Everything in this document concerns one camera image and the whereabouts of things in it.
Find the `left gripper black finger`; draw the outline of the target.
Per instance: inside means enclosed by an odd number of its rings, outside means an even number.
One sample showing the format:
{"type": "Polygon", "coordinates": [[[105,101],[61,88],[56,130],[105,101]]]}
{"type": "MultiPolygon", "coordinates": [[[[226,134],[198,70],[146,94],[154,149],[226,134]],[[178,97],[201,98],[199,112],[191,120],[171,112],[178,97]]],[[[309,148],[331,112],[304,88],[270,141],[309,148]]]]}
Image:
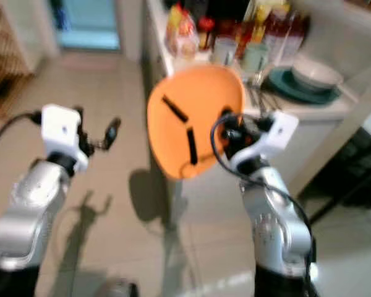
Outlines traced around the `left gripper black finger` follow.
{"type": "Polygon", "coordinates": [[[114,119],[109,122],[106,130],[104,130],[104,150],[109,150],[110,147],[113,146],[117,139],[120,126],[121,119],[119,117],[114,117],[114,119]]]}

